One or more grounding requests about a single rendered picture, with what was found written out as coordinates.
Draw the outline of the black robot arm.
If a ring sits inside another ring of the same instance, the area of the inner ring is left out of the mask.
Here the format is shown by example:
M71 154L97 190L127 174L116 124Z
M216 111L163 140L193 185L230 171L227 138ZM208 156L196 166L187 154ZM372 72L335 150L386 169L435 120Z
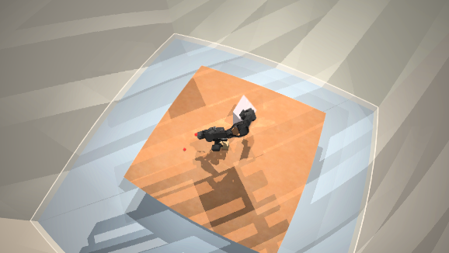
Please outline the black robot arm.
M221 142L228 141L228 139L233 137L240 138L248 135L249 125L252 121L256 120L255 110L251 107L247 110L242 110L239 115L243 121L233 124L230 129L217 131L217 127L213 126L208 128L207 130L197 132L197 139L202 140L205 138L206 142L212 142L214 139L218 139L218 142ZM237 126L238 128L240 134L239 136L233 135L231 131L235 126Z

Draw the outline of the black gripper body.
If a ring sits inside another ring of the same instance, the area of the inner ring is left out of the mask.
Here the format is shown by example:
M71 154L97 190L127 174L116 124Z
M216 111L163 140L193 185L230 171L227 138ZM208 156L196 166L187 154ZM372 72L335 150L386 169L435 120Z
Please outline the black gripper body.
M217 127L217 131L220 131L220 130L225 130L224 129L224 127ZM220 149L221 149L221 144L220 144L220 142L218 142L218 139L214 139L213 141L215 141L214 143L215 143L215 145L212 145L212 148L211 148L211 150L212 151L220 151Z

